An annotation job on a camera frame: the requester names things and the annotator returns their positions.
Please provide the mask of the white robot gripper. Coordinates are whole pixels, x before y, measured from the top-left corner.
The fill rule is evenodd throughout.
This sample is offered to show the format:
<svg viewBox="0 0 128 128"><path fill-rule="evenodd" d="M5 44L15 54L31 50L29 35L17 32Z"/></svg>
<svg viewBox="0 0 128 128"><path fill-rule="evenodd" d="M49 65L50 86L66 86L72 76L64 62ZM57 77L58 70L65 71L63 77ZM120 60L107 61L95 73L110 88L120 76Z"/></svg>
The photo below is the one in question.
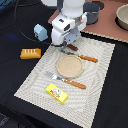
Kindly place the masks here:
<svg viewBox="0 0 128 128"><path fill-rule="evenodd" d="M77 40L80 31L86 27L87 13L78 18L67 18L60 13L52 21L51 39L55 46L68 45Z"/></svg>

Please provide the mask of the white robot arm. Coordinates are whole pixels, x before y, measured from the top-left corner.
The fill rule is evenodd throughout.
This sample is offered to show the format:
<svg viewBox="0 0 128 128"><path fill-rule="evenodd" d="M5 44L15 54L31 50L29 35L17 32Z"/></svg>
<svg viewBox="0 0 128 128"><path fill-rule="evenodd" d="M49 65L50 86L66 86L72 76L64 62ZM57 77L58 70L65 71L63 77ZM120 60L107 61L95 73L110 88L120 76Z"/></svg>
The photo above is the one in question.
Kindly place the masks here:
<svg viewBox="0 0 128 128"><path fill-rule="evenodd" d="M66 46L77 40L86 27L85 0L41 0L48 7L57 8L59 14L52 20L51 39L55 46Z"/></svg>

